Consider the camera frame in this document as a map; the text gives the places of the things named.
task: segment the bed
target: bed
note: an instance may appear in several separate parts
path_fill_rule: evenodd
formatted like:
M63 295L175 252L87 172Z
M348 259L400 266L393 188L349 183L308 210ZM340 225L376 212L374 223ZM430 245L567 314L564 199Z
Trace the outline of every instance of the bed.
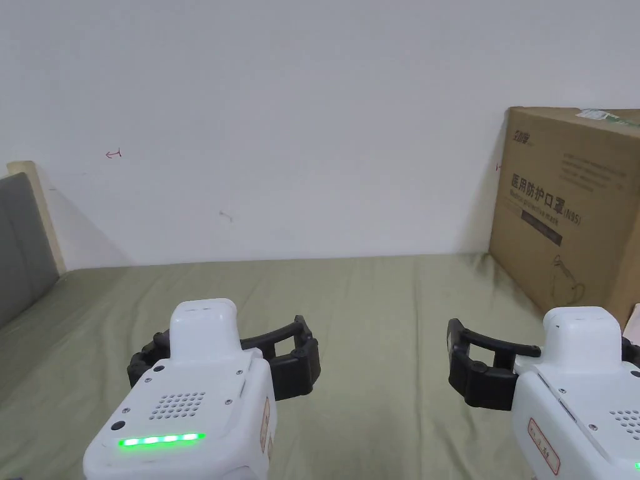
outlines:
M10 171L0 211L20 208L33 225L0 223L22 248L14 271L28 285L19 307L1 300L0 479L83 478L86 446L129 390L131 355L168 327L178 303L214 297L236 303L242 337L303 314L319 341L313 393L278 404L270 478L531 478L509 413L471 409L447 382L451 317L487 335L543 340L541 312L489 255L64 272L35 166ZM0 275L3 288L15 281Z

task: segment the wooden bed frame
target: wooden bed frame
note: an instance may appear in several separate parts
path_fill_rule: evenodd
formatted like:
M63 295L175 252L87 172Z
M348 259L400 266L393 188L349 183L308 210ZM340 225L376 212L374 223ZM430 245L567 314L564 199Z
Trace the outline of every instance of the wooden bed frame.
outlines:
M45 233L47 234L47 240L49 241L49 248L53 254L53 259L56 262L58 268L58 274L62 275L67 271L65 267L65 261L62 257L62 251L60 250L60 244L58 244L58 237L56 231L53 228L53 222L51 221L51 215L47 208L47 201L44 198L42 191L42 185L40 185L40 179L38 178L38 170L36 164L32 161L11 162L6 165L6 169L9 172L7 176L17 175L18 173L25 173L31 184L33 195L36 198L38 204L38 211L40 212L40 218L44 226Z
M0 178L0 326L36 303L66 272L34 162Z

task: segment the cardboard box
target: cardboard box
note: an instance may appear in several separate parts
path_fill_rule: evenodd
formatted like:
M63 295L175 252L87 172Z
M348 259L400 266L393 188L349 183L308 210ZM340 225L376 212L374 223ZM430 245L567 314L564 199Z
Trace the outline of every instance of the cardboard box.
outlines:
M509 110L490 253L547 311L640 302L640 110Z

